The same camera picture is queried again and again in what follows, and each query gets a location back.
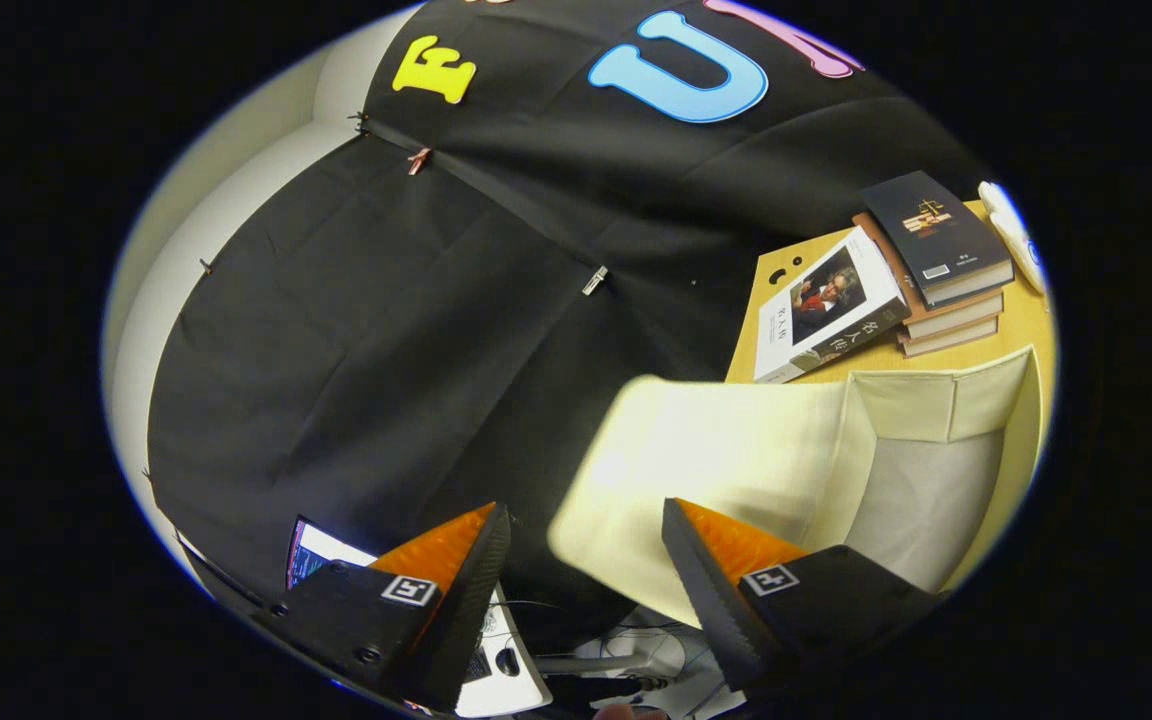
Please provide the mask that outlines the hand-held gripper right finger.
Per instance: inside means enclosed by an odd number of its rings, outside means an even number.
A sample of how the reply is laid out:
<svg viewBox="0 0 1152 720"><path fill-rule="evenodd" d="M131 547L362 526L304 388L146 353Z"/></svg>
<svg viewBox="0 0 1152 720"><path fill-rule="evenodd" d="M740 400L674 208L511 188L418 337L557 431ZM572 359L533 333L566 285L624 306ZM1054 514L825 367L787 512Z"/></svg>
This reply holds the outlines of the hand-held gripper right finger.
<svg viewBox="0 0 1152 720"><path fill-rule="evenodd" d="M723 679L744 694L836 679L941 602L846 544L808 551L685 498L664 501L662 539Z"/></svg>

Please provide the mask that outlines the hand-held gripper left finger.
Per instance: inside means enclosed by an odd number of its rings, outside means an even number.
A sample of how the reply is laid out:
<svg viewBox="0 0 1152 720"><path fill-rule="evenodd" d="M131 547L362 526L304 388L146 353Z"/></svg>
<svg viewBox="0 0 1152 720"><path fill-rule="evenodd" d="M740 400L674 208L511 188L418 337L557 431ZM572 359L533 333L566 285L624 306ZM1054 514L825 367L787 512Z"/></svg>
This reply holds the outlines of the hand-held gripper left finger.
<svg viewBox="0 0 1152 720"><path fill-rule="evenodd" d="M255 611L252 624L370 700L450 714L509 547L507 507L485 503L370 564L325 562Z"/></svg>

